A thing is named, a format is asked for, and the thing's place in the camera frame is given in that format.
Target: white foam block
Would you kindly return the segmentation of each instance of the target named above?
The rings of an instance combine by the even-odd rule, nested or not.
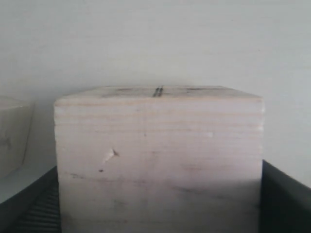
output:
[[[64,233],[256,233],[263,101],[104,87],[55,103]]]
[[[22,165],[32,104],[0,96],[0,178]]]

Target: wood cube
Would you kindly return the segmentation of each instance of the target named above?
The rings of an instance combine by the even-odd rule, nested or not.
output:
[[[0,96],[0,178],[23,163],[32,113],[30,103]]]
[[[103,87],[55,103],[64,233],[256,233],[262,98]]]

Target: plywood block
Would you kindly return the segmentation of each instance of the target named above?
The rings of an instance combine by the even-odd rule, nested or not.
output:
[[[30,103],[0,96],[0,178],[22,165],[32,113]]]
[[[65,233],[256,233],[263,101],[103,87],[55,103]]]

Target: white wall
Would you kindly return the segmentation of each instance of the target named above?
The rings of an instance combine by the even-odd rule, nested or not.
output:
[[[2,197],[55,165],[55,98],[99,85],[262,95],[264,158],[311,186],[310,12],[309,0],[0,0],[0,93],[36,101]]]

